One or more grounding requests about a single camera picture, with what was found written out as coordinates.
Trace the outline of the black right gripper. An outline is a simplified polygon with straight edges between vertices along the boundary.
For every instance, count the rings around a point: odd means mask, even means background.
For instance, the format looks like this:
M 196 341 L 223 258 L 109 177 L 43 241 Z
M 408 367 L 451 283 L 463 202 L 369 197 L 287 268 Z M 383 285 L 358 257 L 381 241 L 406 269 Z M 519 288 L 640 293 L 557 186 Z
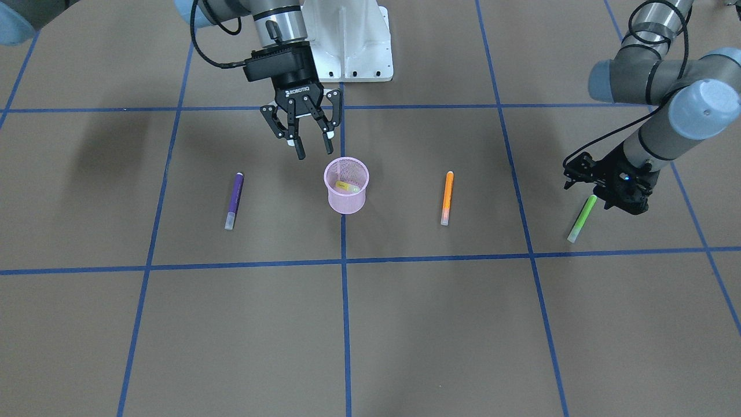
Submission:
M 256 50 L 243 64 L 248 81 L 271 80 L 275 104 L 262 106 L 260 112 L 278 139 L 293 143 L 299 160 L 306 158 L 297 118 L 304 115 L 311 115 L 317 122 L 326 153 L 334 152 L 334 132 L 342 124 L 343 92 L 339 89 L 324 92 L 309 45 Z M 331 117 L 326 116 L 322 107 L 325 98 L 331 104 Z M 277 116 L 278 109 L 287 113 L 286 126 Z

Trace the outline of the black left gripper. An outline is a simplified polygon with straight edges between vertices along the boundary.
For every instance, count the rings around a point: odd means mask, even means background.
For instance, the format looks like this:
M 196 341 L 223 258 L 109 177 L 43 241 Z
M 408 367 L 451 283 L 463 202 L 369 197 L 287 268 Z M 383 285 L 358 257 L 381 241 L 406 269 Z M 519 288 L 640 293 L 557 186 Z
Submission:
M 596 160 L 584 151 L 563 162 L 564 188 L 578 182 L 593 183 L 593 194 L 604 201 L 606 210 L 617 207 L 632 215 L 649 209 L 649 198 L 658 182 L 658 159 L 651 153 L 628 158 L 625 145 L 617 145 L 604 158 Z

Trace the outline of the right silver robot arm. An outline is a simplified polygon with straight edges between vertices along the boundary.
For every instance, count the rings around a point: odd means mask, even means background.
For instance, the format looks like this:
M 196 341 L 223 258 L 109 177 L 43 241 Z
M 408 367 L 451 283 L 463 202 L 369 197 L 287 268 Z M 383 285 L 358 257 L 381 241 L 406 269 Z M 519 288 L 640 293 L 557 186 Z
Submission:
M 268 79 L 273 101 L 260 112 L 272 133 L 293 146 L 298 159 L 306 156 L 299 122 L 308 117 L 322 133 L 325 151 L 334 151 L 335 130 L 342 123 L 343 93 L 325 90 L 318 76 L 308 32 L 298 1 L 175 1 L 175 10 L 189 27 L 193 49 L 214 68 L 240 68 L 248 81 Z M 243 29 L 243 18 L 255 24 L 261 47 L 249 58 L 220 63 L 200 48 L 196 32 L 216 26 L 229 35 Z

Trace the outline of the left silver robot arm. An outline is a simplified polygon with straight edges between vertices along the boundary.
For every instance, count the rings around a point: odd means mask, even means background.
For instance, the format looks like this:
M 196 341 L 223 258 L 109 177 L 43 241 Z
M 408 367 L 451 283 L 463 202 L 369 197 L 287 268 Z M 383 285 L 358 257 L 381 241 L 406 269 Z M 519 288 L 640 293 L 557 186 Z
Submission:
M 690 59 L 693 4 L 641 3 L 616 56 L 593 66 L 591 98 L 654 110 L 635 120 L 637 130 L 603 158 L 593 158 L 586 145 L 566 156 L 564 188 L 591 183 L 605 209 L 642 214 L 665 166 L 739 118 L 739 49 L 722 47 Z

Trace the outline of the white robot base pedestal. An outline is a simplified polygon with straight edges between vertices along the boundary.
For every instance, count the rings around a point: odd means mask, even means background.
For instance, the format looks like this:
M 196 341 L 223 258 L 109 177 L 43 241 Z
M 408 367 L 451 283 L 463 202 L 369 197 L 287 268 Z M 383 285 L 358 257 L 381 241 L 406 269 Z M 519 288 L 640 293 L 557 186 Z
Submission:
M 301 8 L 322 83 L 394 78 L 387 8 L 376 1 L 304 1 Z

